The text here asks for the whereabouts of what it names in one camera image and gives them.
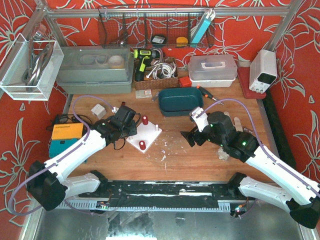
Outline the red large spring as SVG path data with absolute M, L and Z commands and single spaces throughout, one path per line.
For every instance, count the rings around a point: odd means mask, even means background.
M 140 148 L 140 150 L 142 150 L 142 151 L 144 151 L 144 150 L 146 150 L 146 143 L 143 141 L 143 140 L 141 140 L 140 142 L 139 142 L 139 148 Z

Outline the white timer switch box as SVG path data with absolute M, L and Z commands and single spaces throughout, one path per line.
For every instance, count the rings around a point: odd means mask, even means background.
M 230 157 L 228 153 L 226 153 L 222 147 L 220 147 L 217 151 L 218 158 L 223 161 L 227 161 Z

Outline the dark green plastic tray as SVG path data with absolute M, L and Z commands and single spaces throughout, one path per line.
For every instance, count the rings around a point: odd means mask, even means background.
M 195 87 L 166 88 L 159 92 L 158 105 L 165 117 L 188 116 L 197 108 L 204 106 L 203 95 Z

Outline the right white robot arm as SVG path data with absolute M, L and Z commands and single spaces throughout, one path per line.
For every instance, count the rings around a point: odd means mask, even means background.
M 243 195 L 260 199 L 283 209 L 306 228 L 317 226 L 320 219 L 319 183 L 276 157 L 251 133 L 237 130 L 231 118 L 223 112 L 206 114 L 197 107 L 189 115 L 196 126 L 181 135 L 191 147 L 202 146 L 205 142 L 218 145 L 225 154 L 259 170 L 278 185 L 262 183 L 237 172 L 228 182 L 232 197 Z

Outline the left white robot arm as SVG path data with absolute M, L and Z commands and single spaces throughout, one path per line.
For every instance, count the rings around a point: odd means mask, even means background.
M 69 175 L 96 152 L 118 140 L 136 135 L 136 115 L 136 111 L 122 105 L 114 115 L 94 123 L 86 135 L 62 153 L 44 163 L 35 161 L 29 168 L 27 191 L 47 211 L 73 196 L 86 193 L 100 196 L 106 193 L 108 179 L 97 170 L 76 177 Z

